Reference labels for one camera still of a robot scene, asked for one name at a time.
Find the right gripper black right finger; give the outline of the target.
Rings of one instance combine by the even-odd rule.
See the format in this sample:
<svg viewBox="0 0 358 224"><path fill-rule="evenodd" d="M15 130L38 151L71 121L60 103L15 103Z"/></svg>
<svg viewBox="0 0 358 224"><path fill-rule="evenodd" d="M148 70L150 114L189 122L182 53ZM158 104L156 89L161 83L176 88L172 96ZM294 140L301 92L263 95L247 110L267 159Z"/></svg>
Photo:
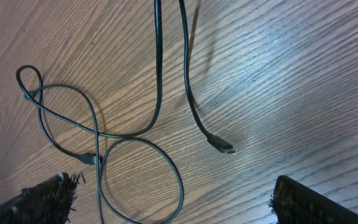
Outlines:
<svg viewBox="0 0 358 224"><path fill-rule="evenodd" d="M269 207L280 224L358 223L357 213L286 175L278 176Z"/></svg>

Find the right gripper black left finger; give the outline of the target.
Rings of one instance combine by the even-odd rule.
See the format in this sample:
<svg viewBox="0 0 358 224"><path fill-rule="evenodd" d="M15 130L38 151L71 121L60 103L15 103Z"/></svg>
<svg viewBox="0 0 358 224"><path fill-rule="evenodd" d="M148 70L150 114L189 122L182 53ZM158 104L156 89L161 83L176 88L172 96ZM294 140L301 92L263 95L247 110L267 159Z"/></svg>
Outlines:
<svg viewBox="0 0 358 224"><path fill-rule="evenodd" d="M74 208L80 174L59 172L0 204L0 224L65 224Z"/></svg>

